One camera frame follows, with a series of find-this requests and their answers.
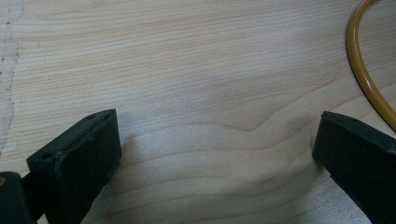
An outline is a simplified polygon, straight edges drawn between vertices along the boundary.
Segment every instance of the wood grain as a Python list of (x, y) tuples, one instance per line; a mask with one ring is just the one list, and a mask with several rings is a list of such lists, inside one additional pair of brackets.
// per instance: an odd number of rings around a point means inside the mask
[[(311, 158), (324, 110), (395, 136), (348, 64), (359, 3), (0, 0), (0, 170), (117, 108), (121, 166), (83, 223), (369, 223)], [(360, 38), (393, 106), (395, 8)]]

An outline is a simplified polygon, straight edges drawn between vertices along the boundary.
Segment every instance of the light wooden table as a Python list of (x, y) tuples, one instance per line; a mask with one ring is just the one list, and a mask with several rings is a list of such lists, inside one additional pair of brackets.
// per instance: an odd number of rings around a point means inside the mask
[[(360, 2), (0, 0), (0, 170), (117, 108), (121, 166), (84, 223), (369, 223), (311, 158), (324, 110), (395, 136), (347, 60)], [(395, 23), (381, 0), (361, 24), (392, 105)]]

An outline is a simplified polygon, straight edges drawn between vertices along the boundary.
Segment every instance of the black plastic part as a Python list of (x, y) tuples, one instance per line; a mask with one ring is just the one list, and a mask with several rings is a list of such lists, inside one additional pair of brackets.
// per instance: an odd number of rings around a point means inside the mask
[(314, 159), (373, 223), (396, 223), (396, 140), (356, 119), (323, 112)]
[(35, 223), (27, 204), (20, 175), (0, 173), (0, 223)]
[(35, 219), (80, 223), (121, 156), (115, 109), (89, 115), (27, 159), (23, 178)]

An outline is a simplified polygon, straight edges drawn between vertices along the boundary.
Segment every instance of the yellow cable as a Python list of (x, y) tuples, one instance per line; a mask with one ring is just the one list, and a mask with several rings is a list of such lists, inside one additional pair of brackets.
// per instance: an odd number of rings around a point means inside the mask
[(346, 49), (353, 73), (366, 94), (367, 99), (387, 124), (396, 131), (396, 112), (384, 99), (371, 79), (359, 49), (358, 32), (361, 15), (373, 2), (374, 0), (364, 0), (352, 15), (346, 31)]

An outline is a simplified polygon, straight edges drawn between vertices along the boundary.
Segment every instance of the scratch mark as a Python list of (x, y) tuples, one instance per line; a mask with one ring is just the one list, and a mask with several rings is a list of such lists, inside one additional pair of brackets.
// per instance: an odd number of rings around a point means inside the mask
[(6, 145), (11, 122), (14, 119), (12, 81), (20, 57), (20, 44), (13, 37), (12, 25), (23, 16), (24, 10), (24, 0), (9, 0), (8, 3), (4, 50), (0, 68), (0, 156)]

